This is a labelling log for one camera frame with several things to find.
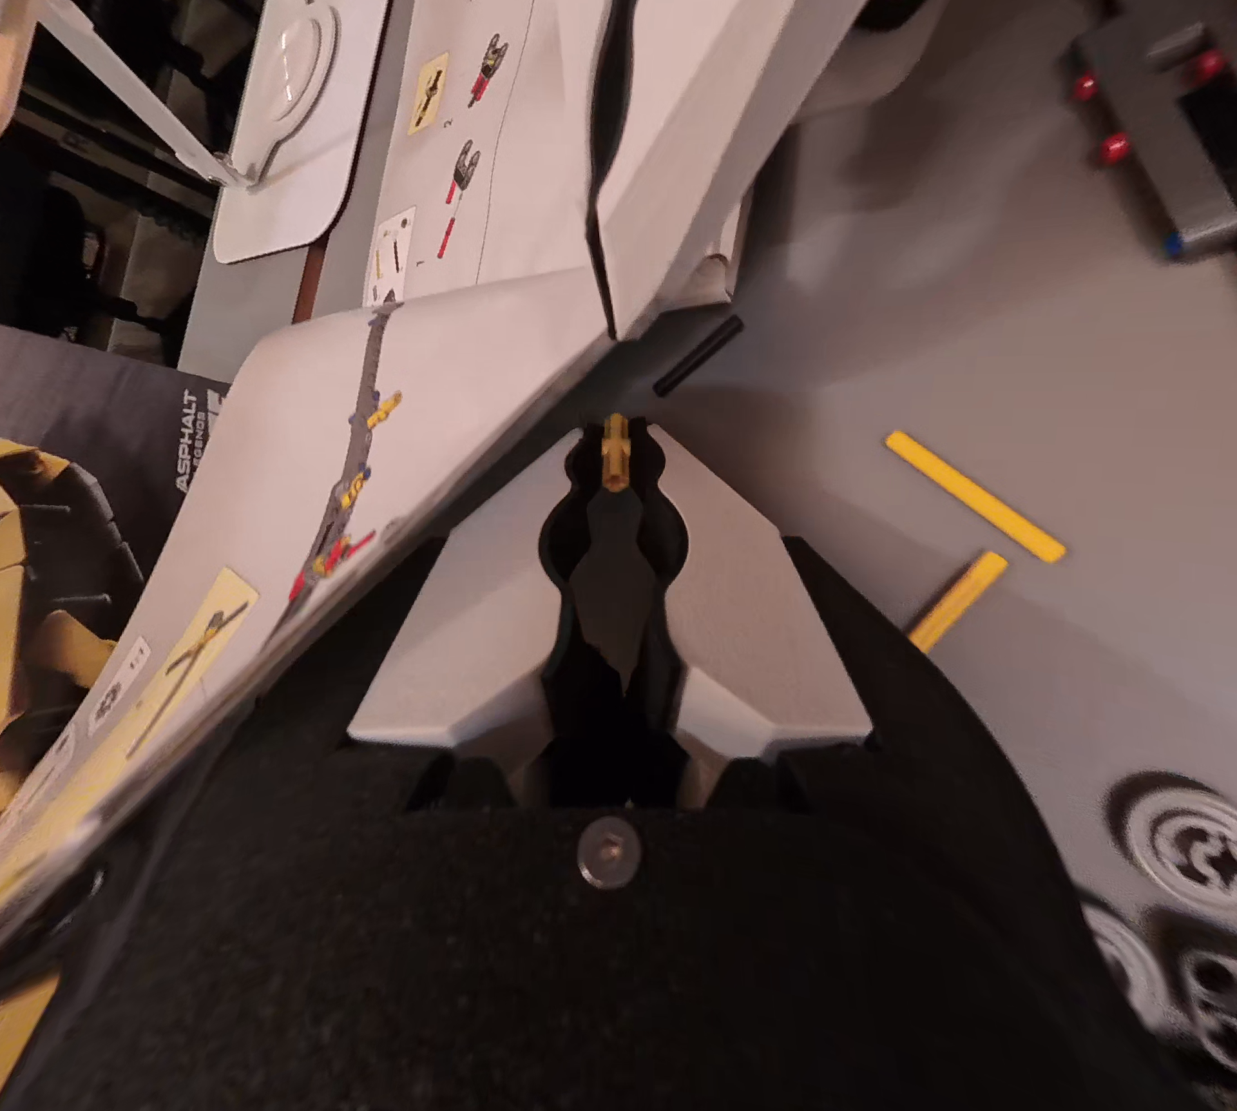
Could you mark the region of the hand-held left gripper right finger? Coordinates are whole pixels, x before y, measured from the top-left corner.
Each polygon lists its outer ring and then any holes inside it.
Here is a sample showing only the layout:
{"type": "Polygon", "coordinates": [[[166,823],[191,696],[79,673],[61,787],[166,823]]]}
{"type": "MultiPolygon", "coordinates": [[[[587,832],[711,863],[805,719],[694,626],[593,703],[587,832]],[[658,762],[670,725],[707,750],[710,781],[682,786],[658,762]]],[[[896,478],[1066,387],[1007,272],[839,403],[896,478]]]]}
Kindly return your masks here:
{"type": "Polygon", "coordinates": [[[655,722],[694,768],[862,744],[870,712],[781,530],[657,424],[630,436],[652,628],[670,653],[655,722]]]}

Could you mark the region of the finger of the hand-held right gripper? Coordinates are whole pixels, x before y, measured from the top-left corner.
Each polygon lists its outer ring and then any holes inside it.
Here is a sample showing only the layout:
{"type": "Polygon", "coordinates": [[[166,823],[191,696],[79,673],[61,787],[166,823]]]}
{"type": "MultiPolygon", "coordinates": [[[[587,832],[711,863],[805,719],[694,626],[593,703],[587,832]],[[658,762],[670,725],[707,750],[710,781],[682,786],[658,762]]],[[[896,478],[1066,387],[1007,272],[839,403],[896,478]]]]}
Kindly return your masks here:
{"type": "Polygon", "coordinates": [[[604,136],[599,81],[608,47],[612,0],[552,0],[556,50],[550,78],[549,164],[544,173],[544,230],[558,267],[592,272],[611,337],[618,334],[611,283],[602,249],[598,192],[602,183],[604,136]]]}
{"type": "Polygon", "coordinates": [[[614,338],[695,272],[868,0],[617,0],[592,198],[614,338]]]}

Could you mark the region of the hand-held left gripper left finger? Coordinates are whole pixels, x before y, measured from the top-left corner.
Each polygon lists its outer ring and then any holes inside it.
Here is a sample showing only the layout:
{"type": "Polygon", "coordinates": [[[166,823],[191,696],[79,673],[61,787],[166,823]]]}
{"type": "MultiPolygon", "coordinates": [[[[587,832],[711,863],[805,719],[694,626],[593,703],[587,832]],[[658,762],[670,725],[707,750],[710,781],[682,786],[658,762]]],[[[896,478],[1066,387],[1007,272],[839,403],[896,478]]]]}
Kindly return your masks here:
{"type": "Polygon", "coordinates": [[[450,533],[348,727],[361,746],[448,750],[522,803],[565,798],[565,738],[620,672],[570,579],[592,545],[601,430],[573,430],[450,533]]]}

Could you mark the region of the white instruction booklet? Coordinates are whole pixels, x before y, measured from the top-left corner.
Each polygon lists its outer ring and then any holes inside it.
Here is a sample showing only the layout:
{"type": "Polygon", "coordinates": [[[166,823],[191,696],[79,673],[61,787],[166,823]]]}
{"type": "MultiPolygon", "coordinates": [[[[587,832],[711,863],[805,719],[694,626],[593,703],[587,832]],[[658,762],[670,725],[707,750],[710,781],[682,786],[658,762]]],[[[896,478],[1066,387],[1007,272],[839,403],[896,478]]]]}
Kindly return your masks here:
{"type": "Polygon", "coordinates": [[[544,230],[552,0],[414,0],[349,311],[247,357],[131,626],[168,647],[106,741],[174,764],[543,402],[599,360],[592,272],[544,230]]]}

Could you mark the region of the pile of toy brick pieces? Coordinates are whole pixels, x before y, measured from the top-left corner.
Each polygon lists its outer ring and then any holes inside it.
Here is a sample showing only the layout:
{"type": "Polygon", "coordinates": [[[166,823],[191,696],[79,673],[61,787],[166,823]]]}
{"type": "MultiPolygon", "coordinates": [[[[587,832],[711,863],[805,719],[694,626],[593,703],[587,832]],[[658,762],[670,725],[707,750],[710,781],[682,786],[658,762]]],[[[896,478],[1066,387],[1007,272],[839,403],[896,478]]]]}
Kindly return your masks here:
{"type": "Polygon", "coordinates": [[[1177,772],[1137,772],[1102,817],[1118,885],[1075,883],[1128,1006],[1208,1108],[1236,1106],[1235,799],[1177,772]]]}

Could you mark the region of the black toy car set box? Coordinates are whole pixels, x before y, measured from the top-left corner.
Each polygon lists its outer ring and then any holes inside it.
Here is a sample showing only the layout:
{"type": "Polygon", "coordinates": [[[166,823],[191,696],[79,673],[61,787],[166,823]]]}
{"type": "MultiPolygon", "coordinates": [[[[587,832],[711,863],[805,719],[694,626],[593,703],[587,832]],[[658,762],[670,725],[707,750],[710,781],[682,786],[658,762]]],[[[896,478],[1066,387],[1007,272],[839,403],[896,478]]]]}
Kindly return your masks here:
{"type": "Polygon", "coordinates": [[[106,1010],[233,738],[117,778],[104,741],[168,653],[132,628],[228,385],[4,328],[4,1108],[106,1010]]]}

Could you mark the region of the short black toy axle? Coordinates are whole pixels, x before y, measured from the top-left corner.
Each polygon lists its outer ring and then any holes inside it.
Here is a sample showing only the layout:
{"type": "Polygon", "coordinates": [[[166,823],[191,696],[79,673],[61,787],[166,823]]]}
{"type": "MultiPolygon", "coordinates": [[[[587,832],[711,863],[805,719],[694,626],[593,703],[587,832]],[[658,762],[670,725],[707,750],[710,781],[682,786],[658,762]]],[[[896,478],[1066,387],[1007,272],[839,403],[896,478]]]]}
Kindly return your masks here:
{"type": "Polygon", "coordinates": [[[704,365],[713,360],[726,345],[735,341],[745,329],[740,314],[731,314],[692,345],[663,376],[652,385],[658,399],[669,397],[704,365]]]}

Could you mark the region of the white stand base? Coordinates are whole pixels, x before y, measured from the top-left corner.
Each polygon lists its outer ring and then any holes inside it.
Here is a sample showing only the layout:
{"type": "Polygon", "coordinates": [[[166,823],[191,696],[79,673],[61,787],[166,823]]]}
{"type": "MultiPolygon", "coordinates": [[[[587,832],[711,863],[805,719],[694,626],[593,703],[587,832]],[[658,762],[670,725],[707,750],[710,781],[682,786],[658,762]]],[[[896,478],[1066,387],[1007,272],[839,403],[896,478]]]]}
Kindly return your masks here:
{"type": "Polygon", "coordinates": [[[216,155],[122,60],[70,0],[38,20],[178,158],[222,192],[221,263],[307,246],[341,210],[391,0],[265,0],[231,150],[216,155]]]}

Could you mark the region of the grey toy beam assembly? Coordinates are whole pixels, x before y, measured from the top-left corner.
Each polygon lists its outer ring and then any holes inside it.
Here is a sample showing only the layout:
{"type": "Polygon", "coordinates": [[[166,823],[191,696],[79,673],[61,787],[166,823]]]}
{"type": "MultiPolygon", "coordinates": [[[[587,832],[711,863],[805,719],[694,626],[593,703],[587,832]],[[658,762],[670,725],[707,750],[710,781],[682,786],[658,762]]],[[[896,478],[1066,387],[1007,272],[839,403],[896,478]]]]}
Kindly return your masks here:
{"type": "Polygon", "coordinates": [[[1099,159],[1139,168],[1167,254],[1235,251],[1236,0],[1103,0],[1075,54],[1077,99],[1111,124],[1099,159]]]}

